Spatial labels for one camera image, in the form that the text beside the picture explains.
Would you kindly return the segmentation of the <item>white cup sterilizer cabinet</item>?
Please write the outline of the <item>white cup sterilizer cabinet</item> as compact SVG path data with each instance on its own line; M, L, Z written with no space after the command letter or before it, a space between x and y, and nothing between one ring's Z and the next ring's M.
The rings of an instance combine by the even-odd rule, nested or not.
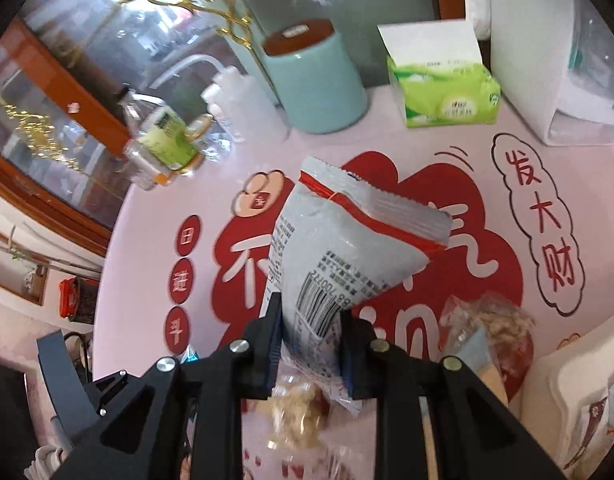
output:
M550 146L614 144L614 33L590 0L464 0L504 96Z

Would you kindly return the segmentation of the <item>clear oat bar packet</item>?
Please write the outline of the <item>clear oat bar packet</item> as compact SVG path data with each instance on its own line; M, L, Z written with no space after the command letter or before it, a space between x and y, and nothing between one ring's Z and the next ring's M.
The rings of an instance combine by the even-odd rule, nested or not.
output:
M321 447L320 434L327 426L330 407L321 389L307 377L282 374L257 410L269 418L268 448L305 451Z

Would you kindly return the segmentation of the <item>green tissue pack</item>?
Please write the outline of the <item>green tissue pack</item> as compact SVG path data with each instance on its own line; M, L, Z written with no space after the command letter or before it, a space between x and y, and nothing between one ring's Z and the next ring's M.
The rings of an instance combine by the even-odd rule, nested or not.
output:
M482 62L468 21L385 24L377 29L406 127L497 122L500 84Z

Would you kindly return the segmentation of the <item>white plastic tray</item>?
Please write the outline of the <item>white plastic tray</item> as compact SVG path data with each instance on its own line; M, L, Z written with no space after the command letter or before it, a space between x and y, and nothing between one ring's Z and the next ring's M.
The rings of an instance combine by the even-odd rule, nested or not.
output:
M569 337L531 365L520 421L566 477L572 478L607 428L614 382L614 328Z

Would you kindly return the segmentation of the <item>beige cracker packet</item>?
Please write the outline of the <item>beige cracker packet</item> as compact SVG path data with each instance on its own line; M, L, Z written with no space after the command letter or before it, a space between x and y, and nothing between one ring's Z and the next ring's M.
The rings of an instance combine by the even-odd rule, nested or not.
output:
M456 356L503 403L513 399L534 359L536 322L493 292L476 300L448 298L441 319L441 354Z

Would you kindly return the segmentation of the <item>mint green canister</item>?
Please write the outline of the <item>mint green canister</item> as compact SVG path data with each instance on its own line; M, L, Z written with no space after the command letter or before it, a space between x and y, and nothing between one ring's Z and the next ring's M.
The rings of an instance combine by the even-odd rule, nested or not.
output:
M268 74L290 123L327 134L354 125L369 107L342 36L327 18L274 32L263 43Z

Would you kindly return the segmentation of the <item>grey red snack packet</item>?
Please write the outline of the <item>grey red snack packet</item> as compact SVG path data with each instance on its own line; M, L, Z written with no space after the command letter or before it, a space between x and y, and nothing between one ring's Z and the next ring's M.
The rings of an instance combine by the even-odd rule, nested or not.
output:
M337 348L341 314L424 270L449 242L444 211L308 157L271 234L264 299L281 296L284 359L358 415Z

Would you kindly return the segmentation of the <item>white squeeze bottle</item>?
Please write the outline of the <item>white squeeze bottle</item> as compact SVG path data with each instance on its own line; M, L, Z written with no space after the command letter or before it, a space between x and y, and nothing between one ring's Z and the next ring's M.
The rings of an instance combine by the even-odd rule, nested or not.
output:
M208 113L235 143L246 141L284 142L291 128L266 92L251 75L243 75L237 67L225 66L207 54L193 54L183 58L157 76L150 89L157 89L181 70L199 63L215 68L213 83L201 92Z

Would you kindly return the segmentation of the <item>green label glass bottle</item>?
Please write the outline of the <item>green label glass bottle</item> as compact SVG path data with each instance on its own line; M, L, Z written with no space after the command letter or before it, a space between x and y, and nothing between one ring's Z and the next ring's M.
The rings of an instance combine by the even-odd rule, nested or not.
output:
M136 167L141 188L171 185L203 165L205 155L187 138L187 124L164 100L125 84L117 103L130 134L123 154Z

